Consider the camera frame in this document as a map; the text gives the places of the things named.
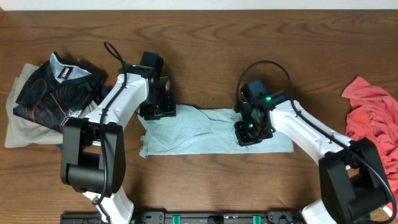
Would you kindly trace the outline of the light blue t-shirt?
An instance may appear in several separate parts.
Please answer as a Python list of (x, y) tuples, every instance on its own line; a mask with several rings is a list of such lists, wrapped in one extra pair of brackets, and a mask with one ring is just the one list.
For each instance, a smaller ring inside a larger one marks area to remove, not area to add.
[(234, 124), (241, 115), (232, 109), (200, 110), (177, 105), (176, 116), (159, 120), (139, 118), (146, 133), (139, 155), (175, 156), (190, 154), (263, 154), (292, 153), (294, 144), (286, 135), (274, 133), (251, 146), (240, 146)]

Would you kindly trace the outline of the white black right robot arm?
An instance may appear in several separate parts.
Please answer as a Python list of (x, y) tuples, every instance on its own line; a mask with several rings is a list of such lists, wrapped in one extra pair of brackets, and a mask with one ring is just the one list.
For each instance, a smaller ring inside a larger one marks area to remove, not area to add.
[(240, 146), (282, 133), (317, 163), (321, 198), (302, 209), (304, 223), (371, 223), (370, 213), (393, 202), (371, 140), (353, 140), (335, 132), (286, 92), (272, 93), (260, 80), (245, 84), (238, 94), (244, 98), (238, 102), (243, 119), (235, 124)]

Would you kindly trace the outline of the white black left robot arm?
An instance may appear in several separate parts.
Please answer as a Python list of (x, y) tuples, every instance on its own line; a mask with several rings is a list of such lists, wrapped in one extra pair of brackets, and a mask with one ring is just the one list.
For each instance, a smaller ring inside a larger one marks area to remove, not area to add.
[(106, 98), (63, 130), (61, 180), (90, 199), (96, 214), (64, 214), (61, 223), (131, 223), (134, 204), (122, 184), (126, 173), (124, 129), (134, 113), (144, 120), (174, 117), (176, 105), (163, 58), (144, 52), (137, 65), (124, 63)]

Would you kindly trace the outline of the dark navy folded shirt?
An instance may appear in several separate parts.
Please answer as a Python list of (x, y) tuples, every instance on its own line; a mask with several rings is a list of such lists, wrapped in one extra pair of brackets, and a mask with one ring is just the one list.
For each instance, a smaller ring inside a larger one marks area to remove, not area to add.
[(111, 90), (112, 88), (109, 86), (103, 86), (102, 89), (100, 89), (99, 95), (97, 97), (98, 105), (107, 97), (107, 95), (110, 93)]

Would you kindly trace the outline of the black orange folded shirt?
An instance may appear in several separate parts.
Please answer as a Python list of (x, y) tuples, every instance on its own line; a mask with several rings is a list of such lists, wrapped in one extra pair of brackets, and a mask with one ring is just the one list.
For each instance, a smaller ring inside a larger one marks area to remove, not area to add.
[(70, 118), (99, 102), (105, 80), (100, 69), (53, 52), (24, 83), (13, 114), (61, 133)]

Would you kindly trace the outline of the red t-shirt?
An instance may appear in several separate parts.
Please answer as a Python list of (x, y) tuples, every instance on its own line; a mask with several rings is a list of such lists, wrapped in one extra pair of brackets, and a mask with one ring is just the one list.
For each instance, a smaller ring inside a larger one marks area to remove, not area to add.
[(397, 101), (383, 88), (356, 77), (342, 92), (352, 111), (345, 134), (370, 139), (377, 147), (389, 185), (397, 196)]

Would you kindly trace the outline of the beige folded shirt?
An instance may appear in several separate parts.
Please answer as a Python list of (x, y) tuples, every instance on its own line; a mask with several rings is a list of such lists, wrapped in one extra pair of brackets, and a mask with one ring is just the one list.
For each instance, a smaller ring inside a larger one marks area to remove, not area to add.
[[(54, 131), (13, 114), (13, 108), (17, 106), (16, 99), (24, 83), (38, 68), (39, 67), (35, 65), (25, 64), (21, 76), (16, 78), (13, 89), (7, 99), (6, 109), (9, 124), (6, 134), (6, 147), (24, 147), (30, 143), (53, 145), (63, 142), (63, 132)], [(92, 103), (90, 103), (89, 106), (83, 110), (83, 114), (77, 118), (81, 118), (86, 115), (87, 112), (90, 112), (93, 109)]]

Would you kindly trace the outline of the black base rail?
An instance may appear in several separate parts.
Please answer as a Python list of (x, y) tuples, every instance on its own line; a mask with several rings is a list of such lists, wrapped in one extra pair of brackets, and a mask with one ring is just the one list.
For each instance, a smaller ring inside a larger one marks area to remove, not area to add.
[(101, 217), (100, 213), (66, 213), (60, 224), (130, 223), (130, 224), (304, 224), (300, 214), (291, 211), (264, 213), (169, 213), (132, 212), (123, 217)]

